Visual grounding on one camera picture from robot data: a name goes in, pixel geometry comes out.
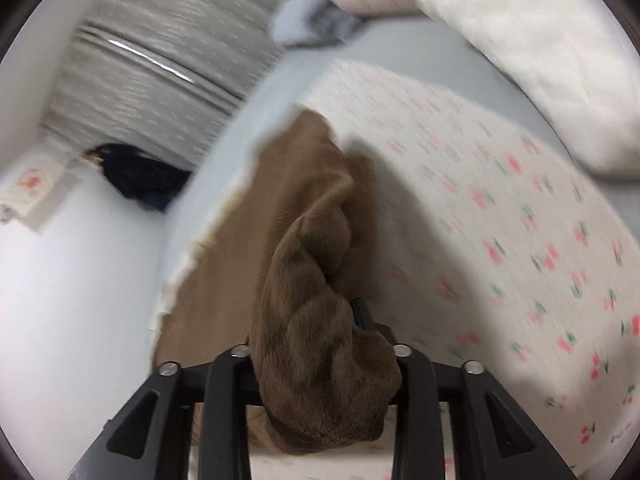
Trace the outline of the brown coat with fur collar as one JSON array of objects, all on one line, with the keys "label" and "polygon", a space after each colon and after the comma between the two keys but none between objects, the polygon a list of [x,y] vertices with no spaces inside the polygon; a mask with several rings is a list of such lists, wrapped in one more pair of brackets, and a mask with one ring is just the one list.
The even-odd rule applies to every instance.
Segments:
[{"label": "brown coat with fur collar", "polygon": [[375,213],[369,159],[302,110],[198,248],[154,362],[198,365],[248,344],[262,396],[248,412],[255,443],[300,455],[377,439],[401,374],[393,347],[352,314],[370,285]]}]

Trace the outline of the cherry print blanket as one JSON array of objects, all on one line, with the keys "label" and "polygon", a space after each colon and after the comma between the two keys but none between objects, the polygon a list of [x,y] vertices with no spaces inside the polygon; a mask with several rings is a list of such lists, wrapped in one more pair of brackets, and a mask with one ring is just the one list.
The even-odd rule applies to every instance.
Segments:
[{"label": "cherry print blanket", "polygon": [[579,478],[611,478],[639,433],[639,246],[603,194],[524,127],[337,60],[310,84],[265,80],[198,170],[179,232],[213,224],[296,107],[374,163],[375,317],[435,361],[483,363]]}]

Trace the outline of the dark hanging garment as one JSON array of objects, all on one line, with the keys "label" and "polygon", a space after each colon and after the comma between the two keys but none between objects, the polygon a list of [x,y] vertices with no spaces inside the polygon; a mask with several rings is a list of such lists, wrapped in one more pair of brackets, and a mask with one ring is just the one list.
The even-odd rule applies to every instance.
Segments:
[{"label": "dark hanging garment", "polygon": [[82,153],[126,198],[147,210],[165,212],[182,191],[191,173],[130,144],[105,143]]}]

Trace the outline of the grey dotted curtain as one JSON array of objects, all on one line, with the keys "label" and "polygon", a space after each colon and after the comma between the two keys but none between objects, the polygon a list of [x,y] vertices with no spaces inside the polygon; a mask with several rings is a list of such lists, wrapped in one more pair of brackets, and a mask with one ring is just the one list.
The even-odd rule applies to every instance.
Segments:
[{"label": "grey dotted curtain", "polygon": [[104,143],[197,167],[280,58],[283,0],[96,0],[62,57],[40,130],[76,151]]}]

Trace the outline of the light blue bed sheet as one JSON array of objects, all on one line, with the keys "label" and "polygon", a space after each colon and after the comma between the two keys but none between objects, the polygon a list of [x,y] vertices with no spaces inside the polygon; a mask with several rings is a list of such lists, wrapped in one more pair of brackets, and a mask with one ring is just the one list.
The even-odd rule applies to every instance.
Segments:
[{"label": "light blue bed sheet", "polygon": [[296,104],[336,60],[377,65],[448,88],[521,125],[567,162],[573,159],[525,94],[443,22],[417,16],[376,20],[347,44],[288,50],[224,127],[168,212],[167,240],[149,326],[152,332],[190,271],[192,247],[208,233],[221,203],[242,181],[256,146],[291,120]]}]

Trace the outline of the white quilted jacket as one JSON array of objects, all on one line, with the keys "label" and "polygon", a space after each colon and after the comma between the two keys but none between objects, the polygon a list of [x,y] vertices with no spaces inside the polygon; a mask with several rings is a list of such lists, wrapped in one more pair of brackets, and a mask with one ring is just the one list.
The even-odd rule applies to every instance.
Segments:
[{"label": "white quilted jacket", "polygon": [[512,79],[593,174],[639,175],[639,55],[602,0],[416,0]]}]

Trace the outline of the folded blue blanket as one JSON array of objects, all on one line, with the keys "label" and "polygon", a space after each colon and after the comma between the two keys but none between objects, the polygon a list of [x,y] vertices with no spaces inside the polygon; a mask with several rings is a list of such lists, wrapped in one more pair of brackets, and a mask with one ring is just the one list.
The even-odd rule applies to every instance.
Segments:
[{"label": "folded blue blanket", "polygon": [[333,0],[285,0],[269,25],[269,36],[288,49],[333,47],[355,36],[363,24]]}]

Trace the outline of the wall hanging cloth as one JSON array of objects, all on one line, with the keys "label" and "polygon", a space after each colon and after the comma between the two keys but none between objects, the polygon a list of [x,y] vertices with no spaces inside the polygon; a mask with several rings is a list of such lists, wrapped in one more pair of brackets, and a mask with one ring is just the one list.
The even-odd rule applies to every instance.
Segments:
[{"label": "wall hanging cloth", "polygon": [[25,219],[54,191],[66,174],[65,165],[41,156],[1,193],[1,223]]}]

